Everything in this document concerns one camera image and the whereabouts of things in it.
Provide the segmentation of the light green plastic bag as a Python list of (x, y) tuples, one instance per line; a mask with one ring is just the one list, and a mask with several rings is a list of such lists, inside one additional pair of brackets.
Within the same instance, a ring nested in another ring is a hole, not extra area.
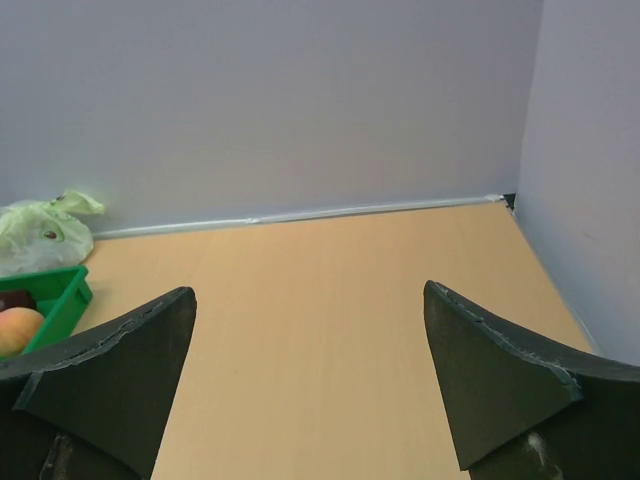
[(53, 200), (19, 201), (1, 208), (3, 278), (81, 264), (94, 247), (80, 218), (105, 213), (105, 206), (73, 189)]

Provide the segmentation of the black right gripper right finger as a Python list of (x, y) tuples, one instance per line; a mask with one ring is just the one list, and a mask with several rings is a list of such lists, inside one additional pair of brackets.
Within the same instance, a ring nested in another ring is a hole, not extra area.
[(638, 367), (551, 340), (434, 281), (424, 323), (471, 478), (638, 478)]

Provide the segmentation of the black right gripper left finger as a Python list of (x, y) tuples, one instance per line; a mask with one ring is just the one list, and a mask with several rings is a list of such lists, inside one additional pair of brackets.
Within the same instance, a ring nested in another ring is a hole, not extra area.
[(196, 311), (194, 290), (179, 287), (2, 361), (2, 478), (150, 478)]

